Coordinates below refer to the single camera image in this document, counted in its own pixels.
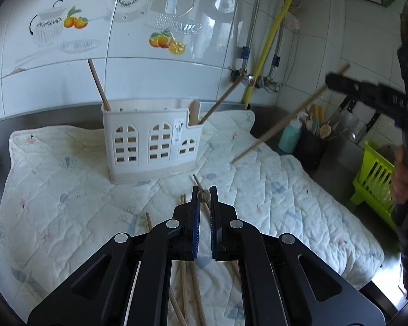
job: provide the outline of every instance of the green plastic basket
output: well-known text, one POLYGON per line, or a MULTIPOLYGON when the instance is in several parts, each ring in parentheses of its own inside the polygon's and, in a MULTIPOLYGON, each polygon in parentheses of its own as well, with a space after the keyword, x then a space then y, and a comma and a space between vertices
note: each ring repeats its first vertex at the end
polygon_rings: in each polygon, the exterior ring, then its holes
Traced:
POLYGON ((390 182, 394 165, 377 153, 378 146, 372 141, 365 141, 364 157, 361 168, 353 181, 355 193, 351 201, 357 206, 367 204, 394 230, 392 220, 393 199, 390 195, 390 182))

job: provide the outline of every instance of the white plastic basket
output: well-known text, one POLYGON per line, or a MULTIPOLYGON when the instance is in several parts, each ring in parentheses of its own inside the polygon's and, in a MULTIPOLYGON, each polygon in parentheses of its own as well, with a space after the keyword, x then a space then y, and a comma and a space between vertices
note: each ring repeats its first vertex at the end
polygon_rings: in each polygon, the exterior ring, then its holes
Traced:
POLYGON ((203 125, 194 99, 109 101, 102 106, 113 183, 162 178, 194 168, 203 125))

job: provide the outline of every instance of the silver screw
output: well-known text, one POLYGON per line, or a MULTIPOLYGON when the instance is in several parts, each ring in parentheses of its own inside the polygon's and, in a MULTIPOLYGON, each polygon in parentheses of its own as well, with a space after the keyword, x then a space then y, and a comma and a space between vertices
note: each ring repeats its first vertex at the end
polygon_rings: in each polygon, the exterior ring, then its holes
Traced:
POLYGON ((180 222, 177 220, 169 220, 166 222, 168 228, 177 228, 180 225, 180 222))
POLYGON ((240 229, 241 227, 243 227, 243 222, 239 220, 232 220, 230 222, 230 226, 231 228, 240 229))
POLYGON ((125 233, 119 233, 115 235, 115 242, 117 243, 125 243, 127 239, 128 239, 128 236, 125 233))
POLYGON ((292 234, 284 234, 281 240, 284 244, 293 244, 295 242, 295 238, 292 234))

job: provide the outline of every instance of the white quilted pad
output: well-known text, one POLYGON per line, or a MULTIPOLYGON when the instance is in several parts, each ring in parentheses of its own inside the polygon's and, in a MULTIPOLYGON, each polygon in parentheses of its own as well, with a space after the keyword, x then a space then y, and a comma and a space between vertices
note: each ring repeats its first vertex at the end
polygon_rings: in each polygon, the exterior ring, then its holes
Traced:
MULTIPOLYGON (((31 310, 118 232, 148 231, 188 199, 196 173, 216 185, 219 200, 262 233, 290 232, 355 288, 371 280, 384 254, 373 235, 303 171, 291 155, 262 144, 235 165, 254 142, 250 111, 213 114, 205 123, 192 172, 141 183, 109 181, 102 130, 72 126, 17 131, 9 148, 12 168, 0 207, 0 292, 23 320, 31 310)), ((210 228, 201 215, 196 261, 208 325, 243 325, 240 283, 231 267, 211 258, 210 228)), ((181 279, 174 262, 172 285, 181 279)), ((191 280, 189 301, 198 319, 191 280)), ((169 323, 179 324, 172 307, 169 323)))

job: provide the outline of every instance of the yellow pipe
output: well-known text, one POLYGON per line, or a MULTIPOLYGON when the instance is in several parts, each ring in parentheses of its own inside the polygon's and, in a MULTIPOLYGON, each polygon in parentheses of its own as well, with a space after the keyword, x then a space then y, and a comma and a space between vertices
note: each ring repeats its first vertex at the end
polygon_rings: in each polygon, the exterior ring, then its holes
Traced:
MULTIPOLYGON (((280 13, 278 13, 277 18, 275 19, 275 21, 272 24, 271 30, 269 31, 268 34, 268 38, 266 39, 266 43, 263 47, 263 50, 261 51, 261 55, 260 58, 258 59, 257 65, 255 65, 254 67, 254 71, 252 73, 252 75, 254 76, 254 79, 257 81, 260 73, 261 73, 261 69, 264 66, 264 63, 266 61, 266 58, 268 57, 269 54, 269 50, 271 49, 272 43, 274 41, 275 38, 275 34, 281 24, 281 22, 283 21, 283 18, 285 16, 285 14, 287 13, 290 5, 292 3, 292 0, 285 0, 284 1, 284 5, 280 11, 280 13)), ((254 86, 249 86, 246 88, 246 93, 243 99, 243 103, 245 104, 245 107, 248 106, 249 104, 249 100, 251 98, 251 94, 252 94, 252 90, 254 89, 254 86)))

